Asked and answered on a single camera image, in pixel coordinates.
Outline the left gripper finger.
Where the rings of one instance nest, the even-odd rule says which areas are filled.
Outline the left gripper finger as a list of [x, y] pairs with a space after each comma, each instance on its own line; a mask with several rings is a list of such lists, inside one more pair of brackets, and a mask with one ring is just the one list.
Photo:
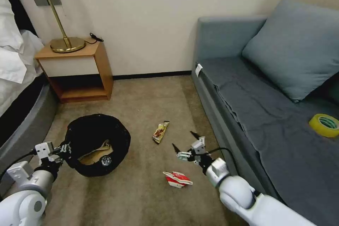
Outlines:
[[71, 154], [71, 146], [69, 143], [61, 144], [54, 148], [54, 154]]
[[70, 153], [51, 154], [50, 161], [54, 163], [62, 163], [63, 161], [69, 160], [70, 157], [71, 157]]

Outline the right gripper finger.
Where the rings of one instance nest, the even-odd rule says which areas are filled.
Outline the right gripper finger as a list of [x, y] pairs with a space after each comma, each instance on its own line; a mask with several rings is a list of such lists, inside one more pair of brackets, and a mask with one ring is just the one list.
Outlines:
[[200, 146], [205, 146], [206, 142], [205, 142], [205, 136], [201, 136], [196, 132], [190, 131], [190, 133], [193, 135], [193, 137], [196, 139], [196, 142], [198, 142], [200, 144]]
[[174, 143], [172, 143], [172, 146], [175, 150], [176, 156], [180, 160], [184, 161], [195, 161], [194, 153], [192, 149], [189, 149], [188, 151], [181, 151]]

